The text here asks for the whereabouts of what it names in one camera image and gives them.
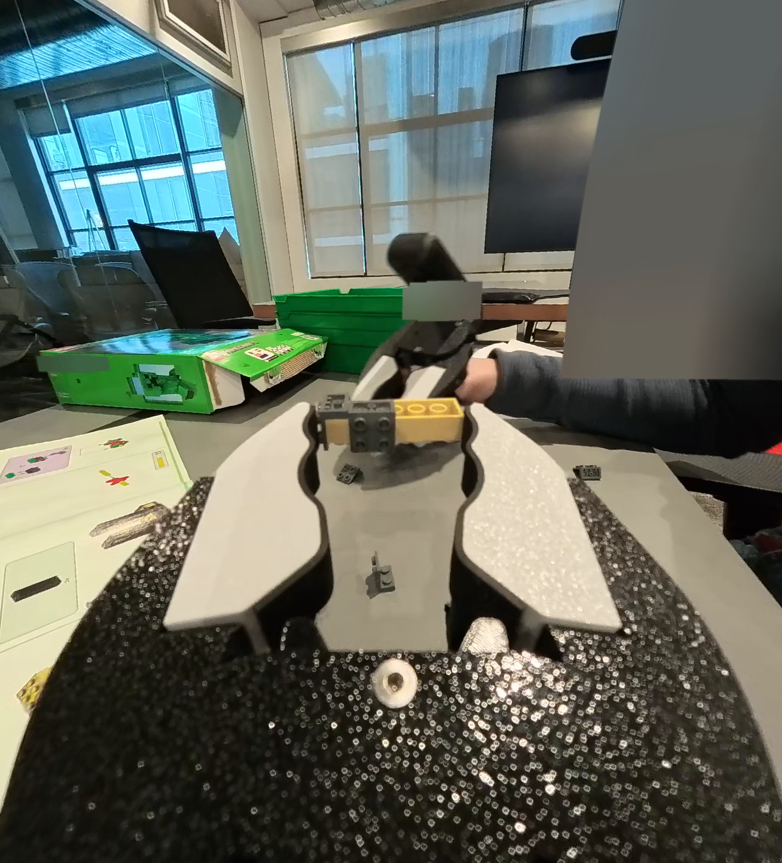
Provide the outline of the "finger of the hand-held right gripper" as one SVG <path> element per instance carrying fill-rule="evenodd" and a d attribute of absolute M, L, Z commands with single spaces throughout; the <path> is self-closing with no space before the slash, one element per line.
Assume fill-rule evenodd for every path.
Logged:
<path fill-rule="evenodd" d="M 454 398 L 460 386 L 460 371 L 441 366 L 416 368 L 408 373 L 403 400 Z"/>
<path fill-rule="evenodd" d="M 393 356 L 380 356 L 366 369 L 352 393 L 353 402 L 394 400 L 403 394 L 403 374 Z"/>

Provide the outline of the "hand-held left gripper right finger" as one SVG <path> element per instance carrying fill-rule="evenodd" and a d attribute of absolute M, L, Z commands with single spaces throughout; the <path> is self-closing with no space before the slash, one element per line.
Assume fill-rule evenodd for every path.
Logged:
<path fill-rule="evenodd" d="M 617 632 L 621 618 L 563 468 L 484 405 L 468 410 L 474 488 L 454 550 L 526 623 Z"/>

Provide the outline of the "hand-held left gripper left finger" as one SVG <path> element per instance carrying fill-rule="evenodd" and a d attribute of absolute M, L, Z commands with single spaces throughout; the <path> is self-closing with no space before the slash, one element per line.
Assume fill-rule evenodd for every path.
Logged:
<path fill-rule="evenodd" d="M 327 518 L 317 499 L 313 407 L 297 403 L 216 470 L 166 610 L 169 631 L 240 625 L 280 634 L 315 619 L 334 588 Z"/>

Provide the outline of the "tan and grey brick assembly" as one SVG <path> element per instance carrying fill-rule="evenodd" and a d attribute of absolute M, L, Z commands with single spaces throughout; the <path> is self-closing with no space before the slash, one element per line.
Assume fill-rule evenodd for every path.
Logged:
<path fill-rule="evenodd" d="M 454 443 L 464 411 L 454 398 L 353 400 L 328 395 L 313 408 L 323 448 L 385 454 L 397 445 Z"/>

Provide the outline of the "person's right forearm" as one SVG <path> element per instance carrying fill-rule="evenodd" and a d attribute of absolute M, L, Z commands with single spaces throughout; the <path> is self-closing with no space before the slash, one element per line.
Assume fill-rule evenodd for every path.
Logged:
<path fill-rule="evenodd" d="M 496 414 L 689 455 L 737 458 L 782 443 L 782 381 L 577 379 L 557 357 L 491 358 Z"/>

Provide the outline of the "grey desk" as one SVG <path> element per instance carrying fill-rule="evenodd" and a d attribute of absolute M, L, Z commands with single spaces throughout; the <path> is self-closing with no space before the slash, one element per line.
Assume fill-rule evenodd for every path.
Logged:
<path fill-rule="evenodd" d="M 583 463 L 604 470 L 591 490 L 686 591 L 720 641 L 782 782 L 782 609 L 661 457 L 547 426 L 520 427 L 567 476 Z M 390 469 L 367 468 L 367 483 L 356 489 L 333 479 L 335 460 L 331 452 L 318 456 L 335 575 L 322 634 L 333 648 L 442 648 L 461 455 L 423 451 L 402 466 L 398 485 Z M 369 599 L 374 552 L 393 568 L 396 590 Z"/>

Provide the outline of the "person's right hand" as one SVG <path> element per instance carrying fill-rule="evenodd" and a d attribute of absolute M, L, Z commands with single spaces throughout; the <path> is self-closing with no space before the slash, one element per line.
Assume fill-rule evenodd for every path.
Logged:
<path fill-rule="evenodd" d="M 465 405 L 486 404 L 493 397 L 499 383 L 500 365 L 495 358 L 472 357 L 456 390 L 456 398 Z"/>

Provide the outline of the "green plastic bin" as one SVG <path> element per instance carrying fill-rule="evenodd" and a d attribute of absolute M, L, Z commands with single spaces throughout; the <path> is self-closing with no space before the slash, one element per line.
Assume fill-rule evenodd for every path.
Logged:
<path fill-rule="evenodd" d="M 374 351 L 406 323 L 401 286 L 280 294 L 274 303 L 281 328 L 326 339 L 322 367 L 331 373 L 359 375 Z"/>

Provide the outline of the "wooden table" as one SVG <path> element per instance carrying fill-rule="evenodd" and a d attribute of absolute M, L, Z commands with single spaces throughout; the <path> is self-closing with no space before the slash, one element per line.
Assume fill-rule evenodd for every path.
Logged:
<path fill-rule="evenodd" d="M 511 326 L 524 326 L 523 341 L 534 343 L 539 325 L 548 328 L 567 321 L 568 292 L 488 291 L 483 296 L 478 335 Z"/>

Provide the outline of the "green toy box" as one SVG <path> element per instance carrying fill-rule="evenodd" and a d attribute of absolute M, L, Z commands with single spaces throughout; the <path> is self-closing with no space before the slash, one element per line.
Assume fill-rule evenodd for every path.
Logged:
<path fill-rule="evenodd" d="M 328 339 L 295 329 L 156 329 L 41 351 L 62 405 L 208 415 L 324 358 Z"/>

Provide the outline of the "toy instruction booklet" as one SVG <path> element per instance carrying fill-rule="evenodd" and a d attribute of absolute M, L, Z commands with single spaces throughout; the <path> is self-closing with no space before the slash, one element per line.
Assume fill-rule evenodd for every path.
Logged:
<path fill-rule="evenodd" d="M 190 486 L 161 416 L 0 451 L 0 801 L 47 671 Z"/>

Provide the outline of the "black office chair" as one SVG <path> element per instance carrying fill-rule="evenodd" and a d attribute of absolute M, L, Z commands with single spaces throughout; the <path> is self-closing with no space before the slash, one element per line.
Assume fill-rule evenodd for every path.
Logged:
<path fill-rule="evenodd" d="M 738 458 L 657 454 L 687 489 L 723 504 L 722 531 L 742 540 L 782 525 L 782 456 L 748 453 Z"/>
<path fill-rule="evenodd" d="M 214 232 L 127 224 L 179 329 L 276 328 L 254 315 Z"/>

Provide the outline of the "black video bar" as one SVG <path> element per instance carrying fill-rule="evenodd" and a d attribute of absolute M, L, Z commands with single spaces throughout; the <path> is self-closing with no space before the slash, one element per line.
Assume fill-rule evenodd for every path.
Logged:
<path fill-rule="evenodd" d="M 616 29 L 577 37 L 571 44 L 570 57 L 573 64 L 591 61 L 609 61 L 618 32 Z"/>

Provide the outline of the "black wall monitor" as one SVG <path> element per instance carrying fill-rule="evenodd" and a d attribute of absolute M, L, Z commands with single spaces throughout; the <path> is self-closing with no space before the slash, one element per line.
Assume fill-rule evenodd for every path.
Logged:
<path fill-rule="evenodd" d="M 611 59 L 496 79 L 487 254 L 571 252 Z"/>

